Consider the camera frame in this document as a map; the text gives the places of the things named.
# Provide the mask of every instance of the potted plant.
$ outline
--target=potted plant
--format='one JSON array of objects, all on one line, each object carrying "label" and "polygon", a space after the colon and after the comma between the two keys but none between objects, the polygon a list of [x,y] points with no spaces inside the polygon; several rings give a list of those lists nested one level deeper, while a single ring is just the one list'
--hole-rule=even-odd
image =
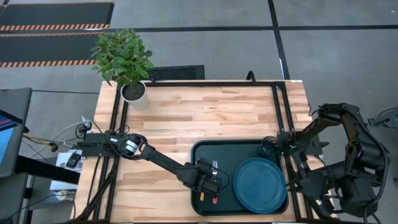
[{"label": "potted plant", "polygon": [[99,35],[91,57],[97,61],[91,68],[102,73],[108,82],[115,81],[121,87],[122,98],[137,110],[148,104],[146,86],[141,78],[148,78],[148,69],[154,67],[149,60],[150,50],[145,51],[142,39],[133,29]]}]

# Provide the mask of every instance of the gray concrete floor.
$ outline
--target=gray concrete floor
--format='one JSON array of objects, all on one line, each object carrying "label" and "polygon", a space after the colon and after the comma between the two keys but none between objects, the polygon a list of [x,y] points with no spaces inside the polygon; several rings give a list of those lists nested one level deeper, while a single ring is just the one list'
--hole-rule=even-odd
[{"label": "gray concrete floor", "polygon": [[[46,0],[11,0],[46,2]],[[280,26],[338,26],[398,24],[395,0],[275,0]],[[260,0],[116,0],[111,27],[269,26],[267,1]],[[281,32],[291,79],[303,80],[313,108],[323,103],[358,105],[362,116],[398,105],[398,30],[328,30]],[[205,65],[206,79],[242,79],[253,70],[257,79],[281,79],[279,56],[272,31],[145,33],[147,49],[157,66]],[[36,90],[99,91],[101,77],[89,66],[2,68],[0,89],[30,86]],[[51,138],[83,115],[92,118],[97,95],[33,93],[27,125],[33,136]],[[392,154],[390,173],[379,202],[378,217],[396,223],[398,130],[370,128]],[[66,133],[63,139],[73,137]],[[327,129],[321,140],[327,164],[344,158],[342,127]],[[21,154],[33,152],[22,145]],[[43,151],[45,157],[56,156]],[[71,204],[34,212],[32,223],[64,222]],[[349,215],[343,220],[360,221]]]}]

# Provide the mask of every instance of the black tray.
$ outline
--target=black tray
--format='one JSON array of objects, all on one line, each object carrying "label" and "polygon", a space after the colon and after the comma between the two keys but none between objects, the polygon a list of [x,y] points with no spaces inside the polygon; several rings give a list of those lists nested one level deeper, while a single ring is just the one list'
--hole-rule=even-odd
[{"label": "black tray", "polygon": [[[218,168],[229,175],[229,185],[218,196],[216,205],[210,197],[205,197],[201,202],[200,193],[192,191],[192,207],[199,215],[257,215],[246,209],[236,198],[233,177],[235,170],[246,159],[260,157],[260,145],[261,140],[210,140],[197,142],[192,147],[192,164],[198,158],[208,162],[217,161]],[[282,167],[279,154],[267,156],[265,159],[272,161],[279,168]],[[222,174],[218,174],[217,177],[221,178],[223,184],[227,181]],[[280,208],[271,214],[283,213],[288,206],[287,198]]]}]

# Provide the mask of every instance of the black metal frame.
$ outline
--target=black metal frame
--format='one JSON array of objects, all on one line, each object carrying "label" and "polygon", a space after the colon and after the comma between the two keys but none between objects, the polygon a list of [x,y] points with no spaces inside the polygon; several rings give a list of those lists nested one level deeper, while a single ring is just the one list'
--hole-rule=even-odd
[{"label": "black metal frame", "polygon": [[[286,117],[287,117],[287,122],[289,124],[289,129],[291,131],[293,131],[294,123],[293,123],[293,118],[292,118],[292,112],[290,110],[290,104],[289,104],[289,99],[287,96],[285,81],[257,81],[252,71],[250,71],[248,73],[246,80],[250,80],[251,82],[249,82],[249,81],[237,81],[237,82],[232,82],[232,81],[229,81],[229,82],[223,82],[223,81],[155,82],[155,81],[152,81],[151,83],[146,83],[146,85],[148,87],[157,87],[157,86],[162,86],[162,87],[174,87],[174,86],[269,86],[272,88],[272,95],[273,95],[273,99],[274,99],[274,103],[275,103],[275,110],[276,110],[276,115],[277,115],[277,120],[278,120],[278,125],[279,125],[279,131],[285,131],[282,112],[281,112],[280,103],[279,103],[279,96],[277,94],[277,91],[278,91],[277,89],[279,89],[282,92],[282,98],[283,98],[284,105],[285,105]],[[115,102],[114,102],[114,106],[113,106],[113,112],[112,112],[112,118],[111,118],[111,124],[110,124],[111,129],[114,129],[114,127],[115,127],[119,99],[120,99],[120,88],[118,88],[118,90],[116,92],[116,96],[115,96]],[[126,102],[124,102],[123,111],[122,111],[122,115],[121,115],[121,122],[120,122],[120,127],[119,127],[120,132],[124,132],[124,127],[126,124],[126,117],[127,117],[127,109],[128,109],[128,104]],[[105,165],[103,165],[100,180],[105,179],[106,169],[108,167],[108,160],[109,160],[109,158],[107,160],[104,160],[103,164],[105,164]],[[116,163],[117,165],[119,164],[118,157],[114,158],[114,163]],[[292,165],[292,161],[290,160],[289,156],[285,157],[285,163],[286,163],[286,167],[288,170],[288,172],[287,172],[288,179],[290,182],[290,180],[291,180],[290,174],[292,173],[293,165]],[[109,195],[108,195],[108,202],[106,204],[105,220],[110,220],[110,218],[111,218],[115,185],[116,185],[116,179],[111,182],[111,185],[109,187]],[[317,220],[317,219],[314,219],[312,209],[309,206],[309,203],[307,202],[306,198],[304,198],[304,201],[305,201],[305,210],[306,210],[308,218],[302,218],[301,213],[300,213],[299,200],[297,198],[297,193],[291,192],[291,196],[292,196],[292,204],[293,204],[293,208],[294,208],[296,222],[350,223],[350,222],[343,222],[343,221],[339,221],[339,220]],[[96,216],[94,216],[93,219],[96,220],[96,219],[98,219],[99,209],[98,209],[98,212],[95,213],[95,215]]]}]

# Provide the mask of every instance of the blue plate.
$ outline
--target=blue plate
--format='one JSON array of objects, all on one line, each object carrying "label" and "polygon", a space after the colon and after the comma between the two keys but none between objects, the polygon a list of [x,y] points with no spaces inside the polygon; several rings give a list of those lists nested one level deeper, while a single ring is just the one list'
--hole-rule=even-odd
[{"label": "blue plate", "polygon": [[244,161],[236,169],[233,182],[238,200],[254,213],[272,213],[286,199],[284,175],[267,159],[252,158]]}]

